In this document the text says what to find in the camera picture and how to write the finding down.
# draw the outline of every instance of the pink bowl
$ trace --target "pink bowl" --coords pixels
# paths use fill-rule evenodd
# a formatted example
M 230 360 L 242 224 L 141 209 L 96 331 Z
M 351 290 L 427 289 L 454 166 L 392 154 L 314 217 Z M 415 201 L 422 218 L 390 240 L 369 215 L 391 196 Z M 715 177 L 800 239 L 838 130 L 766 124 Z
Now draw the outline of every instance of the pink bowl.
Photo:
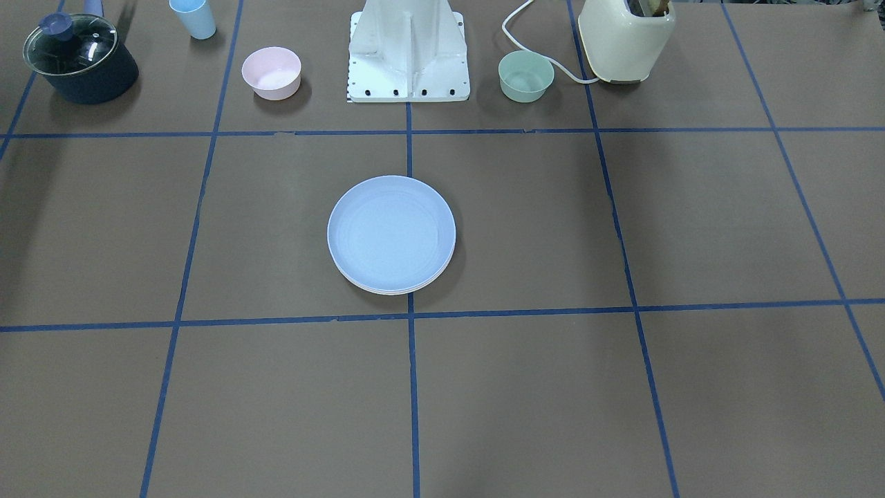
M 265 47 L 242 63 L 242 78 L 260 97 L 282 100 L 301 86 L 301 59 L 289 49 Z

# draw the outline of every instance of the bowl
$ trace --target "bowl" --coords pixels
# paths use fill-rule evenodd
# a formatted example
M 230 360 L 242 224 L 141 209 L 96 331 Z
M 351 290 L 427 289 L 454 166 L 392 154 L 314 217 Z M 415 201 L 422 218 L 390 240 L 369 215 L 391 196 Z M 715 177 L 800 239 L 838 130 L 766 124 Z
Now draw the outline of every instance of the bowl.
M 301 86 L 301 59 L 289 49 L 265 47 L 243 61 L 242 78 L 259 97 L 282 100 Z
M 532 51 L 510 52 L 498 64 L 501 91 L 515 102 L 534 102 L 553 83 L 553 65 Z

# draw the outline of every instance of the green bowl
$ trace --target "green bowl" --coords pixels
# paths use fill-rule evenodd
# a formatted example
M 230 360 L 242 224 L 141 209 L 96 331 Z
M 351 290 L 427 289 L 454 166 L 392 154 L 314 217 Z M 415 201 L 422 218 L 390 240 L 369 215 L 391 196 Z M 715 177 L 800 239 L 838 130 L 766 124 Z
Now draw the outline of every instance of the green bowl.
M 532 51 L 510 52 L 498 64 L 501 91 L 515 102 L 534 102 L 553 83 L 553 65 Z

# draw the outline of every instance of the stack of plates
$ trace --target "stack of plates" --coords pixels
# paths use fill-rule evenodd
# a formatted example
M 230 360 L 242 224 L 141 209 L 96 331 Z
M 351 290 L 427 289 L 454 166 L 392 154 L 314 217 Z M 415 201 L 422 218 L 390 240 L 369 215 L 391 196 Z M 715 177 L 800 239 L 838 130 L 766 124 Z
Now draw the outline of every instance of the stack of plates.
M 425 183 L 378 176 L 338 200 L 327 242 L 338 270 L 360 289 L 406 294 L 430 284 L 448 266 L 455 251 L 455 218 Z

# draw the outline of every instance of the mounting plate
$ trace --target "mounting plate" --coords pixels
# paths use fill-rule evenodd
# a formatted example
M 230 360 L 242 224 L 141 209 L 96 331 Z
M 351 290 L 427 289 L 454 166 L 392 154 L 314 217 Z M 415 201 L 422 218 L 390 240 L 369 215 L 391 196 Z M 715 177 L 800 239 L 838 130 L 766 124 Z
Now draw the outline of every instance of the mounting plate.
M 350 17 L 347 99 L 467 100 L 466 48 L 464 16 L 446 0 L 368 0 Z

